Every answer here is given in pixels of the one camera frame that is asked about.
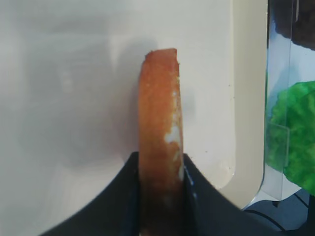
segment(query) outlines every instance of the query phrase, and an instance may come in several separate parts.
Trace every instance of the white residue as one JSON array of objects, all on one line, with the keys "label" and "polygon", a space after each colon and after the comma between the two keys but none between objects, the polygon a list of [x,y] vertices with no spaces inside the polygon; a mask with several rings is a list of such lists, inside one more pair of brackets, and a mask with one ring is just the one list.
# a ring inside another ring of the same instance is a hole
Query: white residue
[{"label": "white residue", "polygon": [[180,139],[180,130],[177,125],[172,125],[172,129],[170,133],[165,134],[164,140],[170,144],[171,142],[177,142],[178,144],[181,143]]}]

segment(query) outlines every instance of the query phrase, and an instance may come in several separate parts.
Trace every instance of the black holder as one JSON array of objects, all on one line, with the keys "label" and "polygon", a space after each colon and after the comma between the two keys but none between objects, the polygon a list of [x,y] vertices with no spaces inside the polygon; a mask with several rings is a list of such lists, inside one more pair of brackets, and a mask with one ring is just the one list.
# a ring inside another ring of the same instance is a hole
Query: black holder
[{"label": "black holder", "polygon": [[[187,155],[184,236],[279,235],[225,199]],[[42,236],[139,236],[138,153],[91,203]]]}]

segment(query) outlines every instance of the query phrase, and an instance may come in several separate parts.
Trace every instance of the green object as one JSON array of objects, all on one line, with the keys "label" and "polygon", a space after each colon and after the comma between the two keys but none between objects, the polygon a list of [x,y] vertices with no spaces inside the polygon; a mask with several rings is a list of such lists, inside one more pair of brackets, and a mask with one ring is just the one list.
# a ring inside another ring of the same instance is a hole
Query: green object
[{"label": "green object", "polygon": [[267,123],[266,143],[267,164],[315,195],[314,81],[296,83],[279,93]]}]

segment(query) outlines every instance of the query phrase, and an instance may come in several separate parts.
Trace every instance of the white surface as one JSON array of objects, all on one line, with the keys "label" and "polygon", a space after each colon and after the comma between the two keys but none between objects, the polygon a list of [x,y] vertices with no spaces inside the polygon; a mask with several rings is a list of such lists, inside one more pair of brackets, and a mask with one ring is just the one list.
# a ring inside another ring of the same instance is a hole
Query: white surface
[{"label": "white surface", "polygon": [[1,1],[0,235],[66,219],[137,150],[137,77],[157,48],[179,50],[185,152],[237,206],[250,202],[262,178],[266,2]]}]

